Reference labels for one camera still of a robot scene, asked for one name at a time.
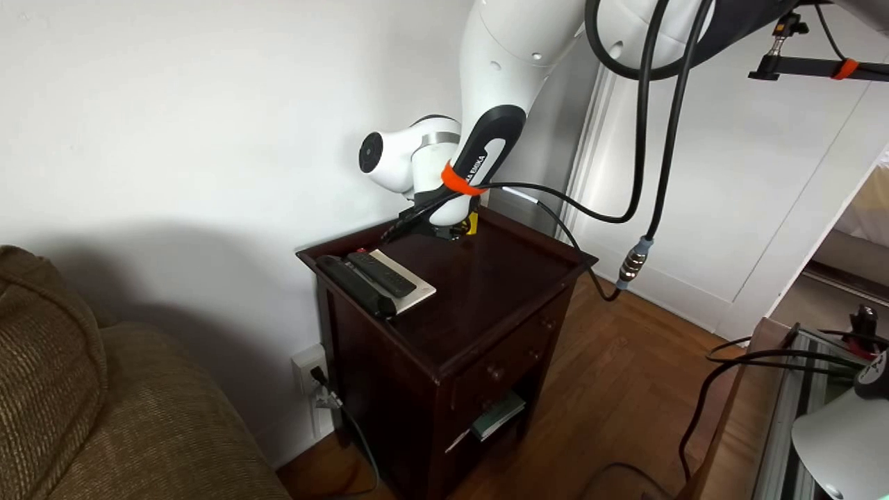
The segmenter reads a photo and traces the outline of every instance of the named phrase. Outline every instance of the sofa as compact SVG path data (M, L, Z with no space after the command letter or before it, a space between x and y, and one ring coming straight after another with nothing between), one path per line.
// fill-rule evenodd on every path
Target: sofa
M0 248L0 500L288 498L188 354Z

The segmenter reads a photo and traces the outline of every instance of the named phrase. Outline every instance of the couch cushion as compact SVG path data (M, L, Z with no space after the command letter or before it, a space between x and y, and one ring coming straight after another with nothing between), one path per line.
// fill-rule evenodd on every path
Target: couch cushion
M104 394L107 351L88 307L51 261L0 248L0 498L44 498Z
M219 386L169 336L104 330L109 403L54 498L287 500Z

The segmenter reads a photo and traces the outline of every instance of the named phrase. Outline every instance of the wooden nightstand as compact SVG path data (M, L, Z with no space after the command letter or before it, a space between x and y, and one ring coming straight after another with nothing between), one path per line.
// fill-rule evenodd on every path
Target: wooden nightstand
M377 319L318 265L376 248L382 230L298 257L318 273L332 383L362 423L387 485L404 498L444 498L487 450L470 435L480 414L514 394L526 411L507 429L522 435L530 423L573 285L594 260L480 208L473 239L413 233L382 244L437 294Z

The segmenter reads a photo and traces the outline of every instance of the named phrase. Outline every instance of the electrical outlet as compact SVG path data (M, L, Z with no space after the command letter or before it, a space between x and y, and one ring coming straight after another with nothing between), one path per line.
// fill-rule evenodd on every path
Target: electrical outlet
M295 375L298 379L312 379L312 371L319 368L329 373L329 360L326 360L326 347L315 346L308 351L301 351L295 360Z

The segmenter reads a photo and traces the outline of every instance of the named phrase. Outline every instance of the nightstand drawer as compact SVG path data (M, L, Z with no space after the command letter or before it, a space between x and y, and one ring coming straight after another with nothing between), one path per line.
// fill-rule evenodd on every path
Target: nightstand drawer
M565 298L548 303L507 340L490 347L454 382L448 437L459 437L470 423L518 386L551 354L551 340L561 328Z

